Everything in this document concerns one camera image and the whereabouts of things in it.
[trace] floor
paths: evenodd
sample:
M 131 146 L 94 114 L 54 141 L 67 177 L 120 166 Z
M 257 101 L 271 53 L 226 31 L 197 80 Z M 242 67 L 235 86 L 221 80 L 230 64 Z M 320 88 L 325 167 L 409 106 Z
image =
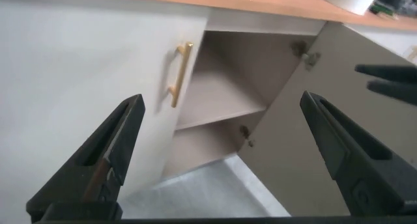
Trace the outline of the floor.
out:
M 289 216 L 236 154 L 119 203 L 124 219 Z

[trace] cabinet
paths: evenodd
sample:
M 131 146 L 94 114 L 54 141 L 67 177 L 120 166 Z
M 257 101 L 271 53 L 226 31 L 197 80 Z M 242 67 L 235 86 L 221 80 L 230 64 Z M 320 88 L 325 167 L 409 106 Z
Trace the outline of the cabinet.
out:
M 315 66 L 292 54 L 298 40 L 321 54 Z M 357 64 L 409 65 L 404 58 L 338 23 L 317 37 L 207 32 L 202 47 L 163 176 L 237 152 L 291 215 L 349 215 L 300 109 L 305 90 L 417 167 L 417 108 L 368 91 L 374 77 L 354 71 Z
M 1 222 L 29 222 L 25 203 L 125 98 L 146 105 L 120 197 L 160 178 L 182 105 L 172 108 L 178 45 L 209 9 L 138 0 L 0 0 Z

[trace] brass cabinet handle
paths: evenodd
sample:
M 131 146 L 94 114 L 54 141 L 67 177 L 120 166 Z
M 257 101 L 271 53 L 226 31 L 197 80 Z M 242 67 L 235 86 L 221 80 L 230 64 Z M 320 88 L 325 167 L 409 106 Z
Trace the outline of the brass cabinet handle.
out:
M 175 86 L 169 87 L 169 92 L 172 94 L 172 102 L 171 107 L 176 107 L 178 103 L 178 98 L 180 96 L 180 91 L 182 87 L 182 82 L 184 81 L 185 70 L 187 69 L 188 59 L 190 58 L 191 49 L 193 48 L 193 44 L 191 42 L 187 42 L 185 46 L 178 46 L 177 50 L 182 55 L 182 62 L 180 67 L 180 72 L 178 73 L 177 82 Z

